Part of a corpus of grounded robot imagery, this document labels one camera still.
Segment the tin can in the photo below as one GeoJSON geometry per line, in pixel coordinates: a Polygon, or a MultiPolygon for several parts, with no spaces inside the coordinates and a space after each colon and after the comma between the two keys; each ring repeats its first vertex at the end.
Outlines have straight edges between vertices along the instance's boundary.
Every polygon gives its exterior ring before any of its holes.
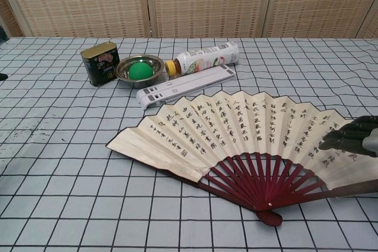
{"type": "Polygon", "coordinates": [[[108,41],[88,48],[80,55],[92,85],[98,87],[115,78],[114,68],[119,63],[119,56],[114,42],[108,41]]]}

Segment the woven folding screen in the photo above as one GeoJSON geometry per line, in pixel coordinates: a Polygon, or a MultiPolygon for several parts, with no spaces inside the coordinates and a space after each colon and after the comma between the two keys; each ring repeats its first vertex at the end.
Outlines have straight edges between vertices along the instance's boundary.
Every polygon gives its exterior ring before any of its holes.
{"type": "Polygon", "coordinates": [[[378,0],[374,0],[357,38],[378,38],[378,0]]]}
{"type": "Polygon", "coordinates": [[[21,29],[19,28],[16,18],[14,17],[14,14],[6,0],[0,0],[0,18],[3,20],[6,26],[4,28],[6,28],[10,33],[7,36],[9,37],[22,37],[23,36],[23,33],[21,29]]]}
{"type": "Polygon", "coordinates": [[[149,0],[152,35],[261,37],[267,3],[268,0],[149,0]]]}
{"type": "Polygon", "coordinates": [[[146,0],[17,0],[17,4],[33,36],[150,36],[146,0]]]}
{"type": "Polygon", "coordinates": [[[378,38],[378,11],[375,12],[372,20],[369,22],[365,29],[363,38],[378,38]]]}
{"type": "Polygon", "coordinates": [[[373,0],[270,0],[263,37],[354,38],[373,0]]]}

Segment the stainless steel bowl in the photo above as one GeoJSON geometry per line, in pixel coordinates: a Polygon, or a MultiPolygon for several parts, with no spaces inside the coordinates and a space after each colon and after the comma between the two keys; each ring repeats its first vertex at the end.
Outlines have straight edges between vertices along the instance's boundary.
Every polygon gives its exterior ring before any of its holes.
{"type": "Polygon", "coordinates": [[[154,55],[142,54],[121,60],[115,68],[115,74],[120,80],[127,82],[133,88],[141,89],[153,85],[163,70],[164,61],[162,59],[154,55]],[[150,65],[152,67],[153,75],[143,80],[129,79],[129,69],[131,65],[137,62],[145,62],[150,65]]]}

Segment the table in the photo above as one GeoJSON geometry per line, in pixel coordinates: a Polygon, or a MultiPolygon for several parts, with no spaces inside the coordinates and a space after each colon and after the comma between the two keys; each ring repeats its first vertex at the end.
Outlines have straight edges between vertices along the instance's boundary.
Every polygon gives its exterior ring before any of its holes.
{"type": "MultiPolygon", "coordinates": [[[[282,226],[272,228],[106,149],[120,130],[158,110],[144,112],[137,90],[122,81],[90,85],[80,51],[107,40],[12,38],[0,45],[0,72],[9,75],[0,82],[1,252],[378,251],[377,194],[283,208],[282,226]]],[[[349,118],[378,114],[378,40],[111,40],[121,58],[165,60],[235,41],[237,78],[198,93],[267,91],[349,118]]]]}

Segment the wooden fan rib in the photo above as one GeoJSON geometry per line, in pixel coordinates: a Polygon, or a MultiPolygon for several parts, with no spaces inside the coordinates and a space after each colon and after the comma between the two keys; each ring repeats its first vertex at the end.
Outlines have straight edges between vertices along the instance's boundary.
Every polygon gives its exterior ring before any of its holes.
{"type": "Polygon", "coordinates": [[[299,175],[300,171],[303,169],[302,165],[296,165],[293,172],[290,174],[290,176],[286,179],[286,181],[283,183],[281,187],[282,192],[286,192],[287,189],[290,187],[291,183],[294,181],[294,179],[299,175]]]}
{"type": "Polygon", "coordinates": [[[206,190],[207,192],[209,192],[211,194],[214,194],[214,195],[216,195],[218,197],[224,198],[224,199],[226,199],[226,200],[228,200],[228,201],[230,201],[230,202],[232,202],[234,204],[240,205],[243,208],[249,209],[251,211],[253,211],[255,209],[249,203],[244,202],[240,198],[237,198],[235,195],[227,193],[227,192],[224,192],[224,191],[219,190],[217,188],[211,187],[211,186],[209,186],[209,185],[207,185],[205,183],[199,182],[197,184],[197,187],[199,187],[199,188],[201,188],[203,190],[206,190]]]}
{"type": "Polygon", "coordinates": [[[261,162],[261,155],[260,153],[255,153],[255,156],[256,156],[256,163],[258,165],[259,180],[260,180],[260,187],[262,189],[262,196],[263,196],[263,199],[266,199],[266,182],[265,182],[265,175],[264,175],[264,170],[263,170],[262,162],[261,162]]]}
{"type": "Polygon", "coordinates": [[[252,177],[253,177],[252,182],[254,181],[254,183],[256,185],[260,199],[263,199],[263,193],[262,193],[263,190],[261,188],[261,183],[259,182],[258,174],[256,172],[255,166],[253,165],[253,162],[252,162],[252,159],[250,158],[249,153],[246,153],[246,159],[247,159],[247,163],[248,163],[248,166],[249,166],[249,170],[250,170],[252,177]]]}
{"type": "Polygon", "coordinates": [[[332,190],[316,192],[311,194],[304,195],[304,202],[323,199],[323,198],[332,198],[332,197],[345,197],[352,196],[356,194],[368,194],[378,192],[378,179],[359,182],[356,184],[345,185],[341,187],[334,188],[332,190]]]}
{"type": "Polygon", "coordinates": [[[281,190],[282,185],[284,184],[284,181],[285,181],[286,177],[288,176],[288,173],[289,173],[289,170],[290,170],[290,167],[292,166],[292,164],[293,164],[292,161],[290,161],[289,159],[286,160],[286,165],[285,165],[283,171],[281,172],[280,177],[278,178],[278,182],[275,186],[275,189],[272,192],[272,198],[275,196],[275,194],[279,193],[279,191],[281,190]]]}
{"type": "Polygon", "coordinates": [[[250,194],[252,194],[252,192],[250,192],[249,188],[247,187],[246,183],[244,182],[243,178],[238,178],[230,169],[229,167],[225,164],[224,161],[221,161],[218,163],[226,172],[227,174],[229,174],[231,177],[232,177],[232,180],[239,186],[239,188],[241,188],[241,191],[239,191],[239,193],[242,193],[244,192],[246,194],[246,196],[248,196],[248,198],[251,199],[250,197],[250,194]]]}
{"type": "Polygon", "coordinates": [[[306,172],[306,174],[299,178],[299,180],[295,181],[289,188],[287,189],[287,192],[294,192],[298,187],[300,187],[304,182],[309,180],[311,177],[314,177],[315,174],[312,171],[306,172]]]}
{"type": "Polygon", "coordinates": [[[242,161],[242,159],[240,158],[240,156],[236,156],[236,160],[237,160],[237,163],[239,164],[239,166],[241,167],[242,171],[244,172],[245,176],[248,176],[247,181],[249,182],[249,185],[252,188],[252,191],[255,193],[256,200],[259,199],[259,190],[258,190],[256,184],[253,181],[253,177],[251,176],[251,174],[247,170],[247,167],[245,166],[245,164],[242,161]]]}
{"type": "Polygon", "coordinates": [[[206,174],[204,175],[204,177],[211,181],[212,183],[216,184],[217,186],[219,186],[220,188],[222,188],[223,190],[237,196],[238,198],[240,198],[241,200],[243,200],[244,202],[246,203],[253,203],[253,200],[249,198],[249,196],[247,195],[242,195],[240,193],[241,188],[236,185],[233,181],[231,181],[228,177],[226,177],[223,173],[221,173],[220,171],[218,171],[216,168],[212,168],[212,171],[214,173],[217,174],[217,176],[222,179],[225,183],[227,183],[228,185],[230,186],[227,186],[226,184],[220,182],[219,180],[217,180],[216,178],[210,176],[209,174],[206,174]]]}
{"type": "Polygon", "coordinates": [[[313,190],[315,190],[319,187],[322,187],[324,185],[325,185],[324,181],[319,180],[319,181],[317,181],[317,182],[315,182],[311,185],[308,185],[306,187],[303,187],[300,190],[295,191],[292,195],[295,195],[295,196],[305,195],[306,193],[309,193],[309,192],[311,192],[311,191],[313,191],[313,190]]]}
{"type": "Polygon", "coordinates": [[[238,174],[239,178],[242,179],[242,181],[244,182],[245,186],[247,187],[248,189],[248,193],[250,193],[253,197],[253,199],[255,201],[258,200],[258,196],[256,195],[256,191],[255,189],[251,186],[251,182],[250,182],[250,178],[251,176],[249,174],[245,174],[245,172],[243,173],[240,168],[235,164],[235,162],[233,161],[232,158],[228,157],[227,158],[227,161],[229,162],[230,166],[236,171],[236,173],[238,174]]]}
{"type": "Polygon", "coordinates": [[[266,198],[268,198],[268,192],[270,191],[271,187],[271,155],[266,154],[266,161],[265,161],[265,176],[266,176],[266,198]]]}
{"type": "Polygon", "coordinates": [[[274,165],[274,170],[273,170],[273,175],[272,175],[272,180],[271,180],[271,186],[269,187],[269,190],[267,190],[268,192],[268,196],[267,198],[268,199],[271,199],[272,198],[272,194],[275,192],[275,186],[276,186],[276,183],[277,183],[277,178],[278,178],[278,173],[279,173],[279,167],[281,165],[281,157],[280,156],[276,156],[276,162],[275,162],[275,165],[274,165]]]}

